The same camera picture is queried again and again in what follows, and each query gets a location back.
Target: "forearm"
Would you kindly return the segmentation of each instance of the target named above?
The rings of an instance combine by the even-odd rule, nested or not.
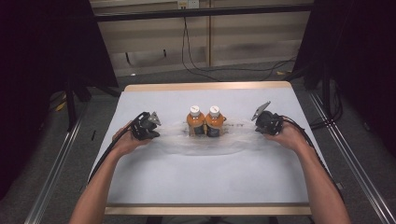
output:
[[[350,223],[345,205],[335,185],[308,145],[296,150],[303,167],[312,215],[316,223]]]
[[[82,193],[70,223],[102,223],[111,179],[120,155],[110,152]]]

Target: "transparent plastic film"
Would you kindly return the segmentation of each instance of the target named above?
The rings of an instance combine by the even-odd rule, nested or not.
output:
[[[211,138],[204,134],[189,136],[189,125],[181,121],[159,127],[157,131],[161,136],[154,144],[166,154],[230,155],[247,148],[262,146],[263,136],[255,132],[255,128],[254,122],[250,120],[227,118],[223,124],[224,135],[221,137]]]

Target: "plastic bottle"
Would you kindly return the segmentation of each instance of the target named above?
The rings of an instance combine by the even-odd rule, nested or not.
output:
[[[223,135],[223,122],[224,117],[221,115],[219,107],[212,105],[209,109],[209,113],[205,117],[207,126],[206,135],[209,137],[219,137]]]
[[[205,115],[201,112],[198,105],[190,107],[190,114],[187,115],[190,135],[205,134],[204,124]]]

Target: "hand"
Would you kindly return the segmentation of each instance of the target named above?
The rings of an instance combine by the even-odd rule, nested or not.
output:
[[[289,148],[295,152],[302,147],[307,147],[308,144],[305,138],[294,125],[283,122],[282,131],[277,135],[264,134],[265,138],[268,140],[273,140],[278,142],[282,147]]]
[[[131,123],[128,122],[123,128],[119,129],[116,134],[113,135],[113,140],[122,132],[123,129],[128,127],[128,125]],[[142,141],[139,141],[134,137],[132,134],[132,130],[129,128],[128,132],[122,135],[122,137],[119,139],[119,141],[116,143],[116,145],[113,147],[113,151],[117,152],[119,156],[124,156],[126,154],[129,154],[133,152],[137,147],[146,145],[151,141],[151,139],[145,139]]]

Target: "table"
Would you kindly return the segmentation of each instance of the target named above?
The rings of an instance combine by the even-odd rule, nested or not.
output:
[[[163,126],[157,131],[162,136],[120,160],[110,187],[106,214],[310,215],[304,176],[297,157],[290,150],[254,132],[251,116],[258,106],[268,100],[272,103],[267,110],[291,117],[306,129],[323,160],[288,82],[147,84],[126,87],[96,161],[110,143],[113,133],[141,113],[142,109],[158,113]],[[187,129],[183,121],[190,106],[196,104],[201,106],[204,113],[211,105],[218,105],[224,116],[229,118],[229,133],[218,139],[190,139],[186,136],[180,127]],[[232,124],[235,123],[243,124],[242,131],[233,129],[235,126]],[[222,145],[230,139],[234,141],[232,144]],[[185,147],[183,144],[186,141],[201,140],[206,143],[212,141],[205,146],[213,146],[215,141],[215,146],[221,149],[208,147],[213,150],[201,150],[202,147],[189,145],[189,149],[183,151],[181,147],[169,147],[172,144]]]

